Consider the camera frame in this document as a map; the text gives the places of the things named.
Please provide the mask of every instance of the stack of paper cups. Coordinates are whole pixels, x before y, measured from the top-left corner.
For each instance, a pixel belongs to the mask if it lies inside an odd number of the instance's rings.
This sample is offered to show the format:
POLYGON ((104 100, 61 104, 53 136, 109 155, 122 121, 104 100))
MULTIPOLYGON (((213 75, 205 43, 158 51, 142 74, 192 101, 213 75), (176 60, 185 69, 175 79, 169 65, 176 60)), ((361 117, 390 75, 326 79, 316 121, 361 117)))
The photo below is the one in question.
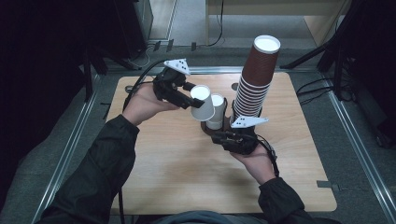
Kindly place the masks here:
POLYGON ((239 116, 260 115, 262 103, 271 86, 279 49, 280 42, 273 36, 260 35, 255 38, 239 79, 231 122, 239 116))

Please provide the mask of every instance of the black cloth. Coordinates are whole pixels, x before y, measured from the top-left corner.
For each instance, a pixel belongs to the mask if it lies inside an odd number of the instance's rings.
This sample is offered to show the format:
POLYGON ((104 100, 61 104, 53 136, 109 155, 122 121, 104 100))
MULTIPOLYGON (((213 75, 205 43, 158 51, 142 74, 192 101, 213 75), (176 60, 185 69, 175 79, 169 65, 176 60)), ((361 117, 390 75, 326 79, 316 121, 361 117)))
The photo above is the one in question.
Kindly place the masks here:
MULTIPOLYGON (((123 116, 109 121, 37 223, 107 223, 113 199, 134 167, 138 133, 123 116)), ((314 223, 300 197, 282 178, 266 182, 260 191, 259 205, 269 223, 314 223)), ((231 222, 215 212, 192 211, 157 223, 231 222)))

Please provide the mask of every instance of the table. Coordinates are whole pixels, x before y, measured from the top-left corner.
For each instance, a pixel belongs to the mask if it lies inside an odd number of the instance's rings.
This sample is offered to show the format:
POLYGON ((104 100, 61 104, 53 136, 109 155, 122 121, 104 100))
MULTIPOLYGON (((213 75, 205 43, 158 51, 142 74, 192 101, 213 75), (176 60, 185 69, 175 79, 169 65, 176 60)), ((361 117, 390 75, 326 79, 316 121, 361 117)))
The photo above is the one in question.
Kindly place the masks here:
MULTIPOLYGON (((223 15, 302 15, 318 46, 332 35, 338 18, 345 15, 350 0, 227 0, 223 15)), ((221 0, 205 0, 206 44, 209 16, 220 15, 221 0)))
MULTIPOLYGON (((236 96, 231 86, 239 78, 240 74, 191 75, 187 81, 207 85, 212 93, 220 93, 231 102, 236 96)), ((121 112, 127 96, 124 87, 136 80, 120 79, 108 119, 121 112)), ((226 116, 230 115, 229 104, 226 116)), ((274 74, 262 117, 269 121, 256 126, 256 133, 274 147, 280 176, 301 196, 306 211, 333 211, 336 201, 332 189, 318 187, 318 180, 328 179, 287 73, 274 74)), ((212 143, 189 108, 157 114, 139 129, 134 169, 122 188, 125 214, 203 209, 223 214, 261 212, 258 183, 242 163, 212 143)), ((117 198, 111 212, 119 212, 117 198)))

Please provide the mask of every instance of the paper cup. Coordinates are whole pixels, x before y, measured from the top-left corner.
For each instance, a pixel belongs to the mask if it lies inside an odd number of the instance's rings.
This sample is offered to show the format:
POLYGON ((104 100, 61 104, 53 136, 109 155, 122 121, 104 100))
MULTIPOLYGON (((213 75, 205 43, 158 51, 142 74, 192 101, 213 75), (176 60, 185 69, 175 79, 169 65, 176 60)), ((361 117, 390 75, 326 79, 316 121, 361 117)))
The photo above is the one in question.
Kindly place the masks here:
POLYGON ((212 102, 215 108, 215 115, 211 119, 206 121, 206 127, 211 130, 218 130, 222 128, 222 123, 224 119, 224 97, 218 93, 213 93, 212 102))
POLYGON ((207 121, 215 115, 215 107, 212 103, 210 89, 205 85, 196 85, 191 91, 192 98, 202 100, 205 103, 200 108, 191 107, 192 116, 199 121, 207 121))

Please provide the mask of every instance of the hand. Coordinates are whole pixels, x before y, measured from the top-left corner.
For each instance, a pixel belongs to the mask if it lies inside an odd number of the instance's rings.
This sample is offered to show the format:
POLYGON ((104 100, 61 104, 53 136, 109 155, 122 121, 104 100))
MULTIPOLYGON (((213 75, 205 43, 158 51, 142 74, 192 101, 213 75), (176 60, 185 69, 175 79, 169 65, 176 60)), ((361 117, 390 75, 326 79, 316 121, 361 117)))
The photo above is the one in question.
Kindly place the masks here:
POLYGON ((169 102, 159 101, 152 88, 152 84, 142 84, 122 112, 122 115, 135 126, 159 112, 179 109, 169 102))
POLYGON ((274 169, 268 158, 267 150, 262 145, 258 144, 249 155, 241 155, 233 152, 231 152, 231 155, 245 165, 247 171, 260 185, 275 178, 274 169))

